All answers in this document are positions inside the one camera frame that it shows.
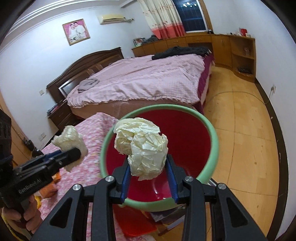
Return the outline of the left human hand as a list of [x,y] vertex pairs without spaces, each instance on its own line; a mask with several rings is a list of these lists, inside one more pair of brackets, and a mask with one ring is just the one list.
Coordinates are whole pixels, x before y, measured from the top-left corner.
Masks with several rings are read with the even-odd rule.
[[[28,230],[28,231],[31,231],[32,233],[35,233],[35,231],[38,229],[38,227],[42,223],[41,213],[39,209],[37,209],[37,201],[34,195],[29,197],[29,203],[30,205],[24,214],[20,214],[16,210],[9,209],[6,207],[3,207],[2,209],[3,218],[10,225],[10,227],[16,232],[23,233],[24,230]],[[22,217],[26,221],[25,228],[20,228],[17,224]]]

